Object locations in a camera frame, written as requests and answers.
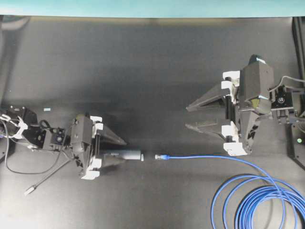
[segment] white bracket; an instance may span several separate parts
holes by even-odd
[[[230,122],[230,125],[223,125],[221,127],[221,134],[224,137],[232,136],[234,142],[224,143],[224,150],[228,152],[230,156],[247,155],[243,149],[243,143],[239,142],[238,129],[233,121]]]
[[[236,104],[236,93],[237,88],[239,87],[239,78],[240,78],[240,71],[230,71],[223,73],[224,81],[221,82],[221,89],[228,88],[230,93],[227,94],[231,96],[232,103]]]
[[[98,130],[103,130],[104,124],[102,123],[103,119],[99,116],[90,116],[90,119],[93,121],[92,127],[92,138],[95,138]]]

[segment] cable end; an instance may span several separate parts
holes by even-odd
[[[156,160],[169,160],[170,156],[167,154],[155,154],[154,159]]]
[[[28,194],[32,193],[33,191],[35,191],[37,187],[35,185],[32,185],[31,187],[29,187],[27,190],[25,190],[25,192],[23,193],[24,196],[27,196]]]

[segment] white plastic mount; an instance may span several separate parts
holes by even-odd
[[[238,129],[234,122],[230,122],[230,125],[223,125],[221,127],[221,133],[224,137],[232,136],[234,142],[224,143],[224,150],[228,152],[230,156],[247,155],[243,149],[243,143],[239,142]]]

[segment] coiled cable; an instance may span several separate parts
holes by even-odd
[[[235,219],[234,219],[234,224],[235,224],[235,229],[253,229],[254,228],[254,214],[257,209],[257,207],[270,199],[280,199],[282,201],[282,206],[283,206],[283,214],[282,214],[282,220],[281,224],[279,226],[280,229],[283,228],[284,222],[285,222],[285,202],[288,202],[294,212],[294,217],[295,217],[295,227],[294,229],[297,229],[297,211],[300,213],[300,216],[305,219],[305,199],[304,197],[291,185],[288,183],[272,178],[266,171],[264,171],[262,168],[259,166],[239,159],[235,157],[229,157],[229,156],[213,156],[213,155],[203,155],[203,156],[170,156],[170,155],[156,155],[156,159],[160,160],[170,160],[170,159],[196,159],[196,158],[218,158],[218,159],[228,159],[228,160],[233,160],[233,161],[238,161],[247,165],[250,165],[256,169],[258,169],[260,172],[265,174],[265,176],[257,176],[257,175],[238,175],[235,176],[226,182],[224,182],[217,192],[214,195],[214,198],[212,200],[211,204],[211,223],[213,229],[216,229],[215,222],[214,222],[214,207],[216,200],[221,193],[221,191],[230,183],[232,183],[235,180],[243,179],[241,183],[239,183],[236,187],[234,187],[227,198],[225,199],[224,202],[224,208],[223,208],[223,222],[224,222],[224,227],[227,229],[227,221],[226,221],[226,209],[228,205],[228,201],[232,197],[232,195],[235,193],[235,191],[243,186],[244,184],[254,181],[254,180],[264,180],[267,181],[270,185],[269,186],[262,186],[259,187],[253,191],[251,191],[249,194],[245,196],[245,198],[241,201],[239,204],[239,207],[237,209]]]

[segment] black cable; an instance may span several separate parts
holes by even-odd
[[[303,31],[302,31],[302,17],[293,18],[293,35],[295,40],[295,50],[299,65],[299,71],[301,79],[305,79],[305,51],[303,43]]]
[[[18,173],[18,174],[24,174],[24,175],[37,175],[37,174],[43,174],[43,173],[46,173],[46,172],[48,172],[48,171],[50,171],[52,168],[54,168],[54,166],[56,165],[56,163],[58,162],[58,159],[59,159],[59,157],[60,157],[60,152],[58,153],[58,155],[57,155],[57,157],[56,157],[56,160],[55,160],[55,162],[53,163],[53,165],[50,167],[50,168],[48,168],[48,169],[46,169],[46,170],[44,170],[44,171],[42,171],[42,172],[36,172],[36,173],[25,173],[25,172],[19,172],[19,171],[15,171],[15,170],[12,170],[9,166],[8,166],[8,161],[7,161],[7,157],[8,157],[8,152],[9,152],[9,147],[10,147],[10,139],[9,139],[9,136],[8,136],[8,128],[7,128],[7,126],[6,126],[6,124],[5,124],[5,122],[4,121],[2,121],[2,120],[0,120],[1,122],[2,122],[2,124],[4,125],[4,129],[5,129],[5,136],[6,136],[6,151],[5,151],[5,158],[4,158],[4,160],[5,160],[5,166],[6,166],[6,168],[9,170],[9,171],[11,171],[11,172],[13,172],[13,173]]]
[[[52,130],[53,128],[50,126],[50,124],[48,123],[47,120],[41,120],[39,122],[39,126],[41,127],[41,129],[43,130]]]

